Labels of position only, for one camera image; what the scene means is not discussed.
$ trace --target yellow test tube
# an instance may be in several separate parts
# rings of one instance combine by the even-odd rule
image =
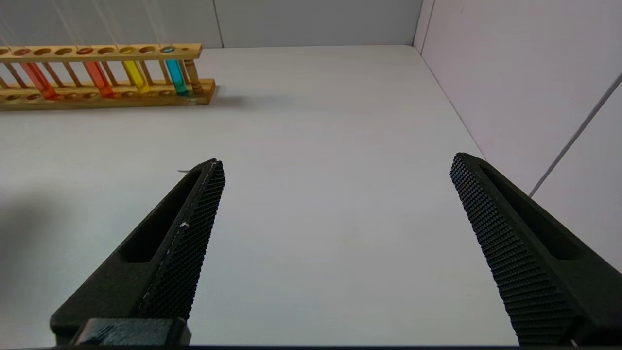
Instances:
[[[145,76],[136,61],[123,61],[123,66],[125,67],[129,78],[134,82],[136,88],[138,89],[138,93],[149,93],[151,91],[151,87],[147,83]]]

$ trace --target textured grip pad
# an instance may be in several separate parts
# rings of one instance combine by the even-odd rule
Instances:
[[[617,342],[615,269],[485,161],[458,153],[450,176],[521,345]]]

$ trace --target orange liquid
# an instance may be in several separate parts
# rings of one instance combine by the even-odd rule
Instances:
[[[58,94],[54,91],[54,88],[47,81],[47,78],[45,78],[45,75],[43,75],[36,63],[21,63],[20,65],[44,99],[55,100],[58,97]]]
[[[104,75],[99,62],[84,62],[84,67],[91,77],[91,80],[100,91],[101,96],[112,98],[114,96],[113,88],[110,86],[108,79]]]

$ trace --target blue test tube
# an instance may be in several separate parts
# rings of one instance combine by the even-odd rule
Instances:
[[[173,52],[173,47],[165,47],[162,52]],[[187,96],[188,88],[186,87],[186,81],[183,79],[182,69],[179,67],[177,60],[166,60],[166,67],[169,69],[170,79],[173,81],[175,91],[179,96]]]

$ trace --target white tabletop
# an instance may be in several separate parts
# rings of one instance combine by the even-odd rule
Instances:
[[[193,344],[516,344],[448,172],[480,155],[412,47],[204,50],[211,106],[0,115],[0,347],[183,176],[227,183]]]

